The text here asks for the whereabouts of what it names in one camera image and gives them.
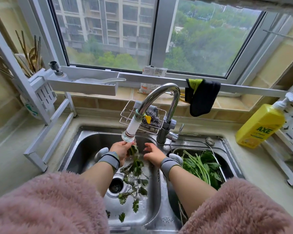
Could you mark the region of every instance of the barcode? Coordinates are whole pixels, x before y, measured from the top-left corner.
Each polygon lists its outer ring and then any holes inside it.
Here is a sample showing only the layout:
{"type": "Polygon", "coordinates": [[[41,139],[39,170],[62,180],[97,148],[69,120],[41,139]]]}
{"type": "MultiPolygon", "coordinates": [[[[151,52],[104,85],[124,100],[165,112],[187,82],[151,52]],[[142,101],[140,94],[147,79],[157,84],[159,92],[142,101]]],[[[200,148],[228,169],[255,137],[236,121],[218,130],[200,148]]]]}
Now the barcode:
{"type": "Polygon", "coordinates": [[[155,69],[155,75],[161,75],[163,73],[162,69],[155,69]]]}

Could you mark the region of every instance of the black and green cloth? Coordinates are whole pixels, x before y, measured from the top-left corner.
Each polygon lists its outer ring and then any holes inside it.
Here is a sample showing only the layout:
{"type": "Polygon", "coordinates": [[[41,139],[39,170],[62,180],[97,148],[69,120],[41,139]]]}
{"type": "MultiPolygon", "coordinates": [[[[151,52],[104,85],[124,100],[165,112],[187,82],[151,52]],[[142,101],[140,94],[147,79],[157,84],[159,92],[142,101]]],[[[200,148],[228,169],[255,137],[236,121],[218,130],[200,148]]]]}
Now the black and green cloth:
{"type": "Polygon", "coordinates": [[[188,88],[185,91],[185,101],[190,103],[190,114],[198,117],[207,114],[216,100],[220,83],[205,79],[187,79],[188,88]]]}

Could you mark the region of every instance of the kitchen sink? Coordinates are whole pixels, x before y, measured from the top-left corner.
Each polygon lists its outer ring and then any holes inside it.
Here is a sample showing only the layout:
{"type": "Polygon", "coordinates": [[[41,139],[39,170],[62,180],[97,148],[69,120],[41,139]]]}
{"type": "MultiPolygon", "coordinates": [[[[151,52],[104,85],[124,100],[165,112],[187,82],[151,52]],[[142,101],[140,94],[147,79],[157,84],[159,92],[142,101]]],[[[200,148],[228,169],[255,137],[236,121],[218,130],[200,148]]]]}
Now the kitchen sink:
{"type": "MultiPolygon", "coordinates": [[[[113,143],[121,141],[123,130],[87,127],[82,126],[75,135],[66,155],[64,156],[59,171],[71,171],[81,174],[94,165],[94,156],[102,148],[110,148],[113,143]]],[[[190,148],[198,151],[208,149],[207,136],[201,135],[180,135],[177,142],[171,144],[167,140],[165,144],[157,144],[156,135],[148,133],[137,133],[136,140],[139,149],[139,156],[143,160],[145,143],[154,143],[164,153],[169,154],[174,149],[190,148]]],[[[212,149],[219,161],[225,179],[231,177],[241,177],[243,175],[238,168],[230,150],[223,138],[212,136],[215,142],[212,149]]],[[[131,163],[131,159],[125,161],[125,166],[131,163]]],[[[118,199],[120,193],[127,192],[129,185],[122,179],[124,174],[120,169],[113,177],[113,181],[104,197],[105,208],[109,212],[109,225],[111,232],[125,232],[133,226],[143,226],[147,230],[156,233],[176,233],[182,227],[180,212],[178,208],[178,198],[169,181],[163,173],[149,162],[144,162],[142,168],[144,176],[149,177],[149,184],[146,186],[147,196],[139,197],[139,210],[133,212],[133,197],[129,196],[125,204],[121,205],[118,199]],[[123,222],[119,220],[119,215],[125,213],[123,222]]]]}

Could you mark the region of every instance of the drain hole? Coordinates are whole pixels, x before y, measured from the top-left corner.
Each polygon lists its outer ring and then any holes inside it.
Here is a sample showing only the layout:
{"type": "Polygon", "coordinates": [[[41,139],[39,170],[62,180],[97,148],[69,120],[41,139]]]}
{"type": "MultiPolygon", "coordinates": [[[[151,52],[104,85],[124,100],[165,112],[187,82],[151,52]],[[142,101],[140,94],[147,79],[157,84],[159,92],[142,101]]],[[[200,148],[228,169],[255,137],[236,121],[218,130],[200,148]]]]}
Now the drain hole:
{"type": "Polygon", "coordinates": [[[124,183],[120,178],[114,178],[109,186],[110,192],[116,194],[121,192],[124,187],[124,183]]]}

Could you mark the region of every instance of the bottle label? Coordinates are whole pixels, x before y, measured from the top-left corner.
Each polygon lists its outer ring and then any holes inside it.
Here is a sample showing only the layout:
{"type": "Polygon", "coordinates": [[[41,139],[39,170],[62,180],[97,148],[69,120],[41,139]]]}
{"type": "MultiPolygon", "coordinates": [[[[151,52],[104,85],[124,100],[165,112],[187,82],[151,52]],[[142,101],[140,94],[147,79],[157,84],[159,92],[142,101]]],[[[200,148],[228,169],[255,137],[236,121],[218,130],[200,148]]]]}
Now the bottle label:
{"type": "Polygon", "coordinates": [[[248,145],[249,147],[256,147],[261,142],[266,140],[269,136],[271,136],[276,130],[278,130],[282,125],[274,124],[274,125],[258,125],[248,134],[245,138],[243,138],[241,144],[248,145]]]}

